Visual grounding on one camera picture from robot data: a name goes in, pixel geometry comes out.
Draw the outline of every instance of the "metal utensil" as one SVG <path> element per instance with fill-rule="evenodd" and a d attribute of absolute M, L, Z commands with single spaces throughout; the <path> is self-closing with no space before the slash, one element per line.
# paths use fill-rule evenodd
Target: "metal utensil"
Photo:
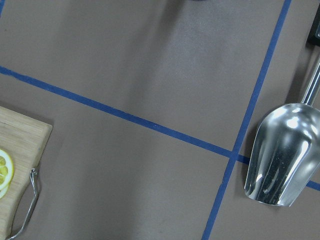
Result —
<path fill-rule="evenodd" d="M 258 127 L 245 194 L 262 203 L 290 206 L 320 166 L 320 55 L 301 103 L 272 111 Z"/>

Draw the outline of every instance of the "scoop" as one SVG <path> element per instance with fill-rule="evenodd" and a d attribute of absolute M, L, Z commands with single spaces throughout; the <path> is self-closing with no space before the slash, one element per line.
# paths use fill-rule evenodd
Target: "scoop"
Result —
<path fill-rule="evenodd" d="M 320 166 L 320 55 L 301 103 L 283 105 L 258 127 L 245 194 L 261 203 L 290 206 Z"/>

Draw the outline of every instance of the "cutting board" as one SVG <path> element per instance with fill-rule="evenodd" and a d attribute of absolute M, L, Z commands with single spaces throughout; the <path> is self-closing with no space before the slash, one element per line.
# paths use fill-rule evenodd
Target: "cutting board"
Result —
<path fill-rule="evenodd" d="M 47 123 L 0 106 L 0 149 L 14 164 L 9 190 L 0 199 L 0 240 L 11 234 L 19 201 L 30 183 L 30 171 L 38 165 L 51 130 Z"/>

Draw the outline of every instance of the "wooden cutting board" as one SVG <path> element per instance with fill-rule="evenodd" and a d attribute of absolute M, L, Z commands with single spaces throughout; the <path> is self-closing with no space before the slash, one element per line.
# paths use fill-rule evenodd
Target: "wooden cutting board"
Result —
<path fill-rule="evenodd" d="M 0 199 L 0 240 L 11 233 L 19 201 L 30 183 L 30 171 L 38 165 L 51 130 L 47 123 L 0 106 L 0 149 L 14 164 L 9 190 Z"/>

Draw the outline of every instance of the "metal scoop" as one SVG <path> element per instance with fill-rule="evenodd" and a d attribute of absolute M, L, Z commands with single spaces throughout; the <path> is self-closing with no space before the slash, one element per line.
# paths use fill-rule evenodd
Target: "metal scoop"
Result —
<path fill-rule="evenodd" d="M 261 203 L 290 206 L 320 166 L 320 55 L 301 103 L 272 111 L 258 127 L 245 194 Z"/>

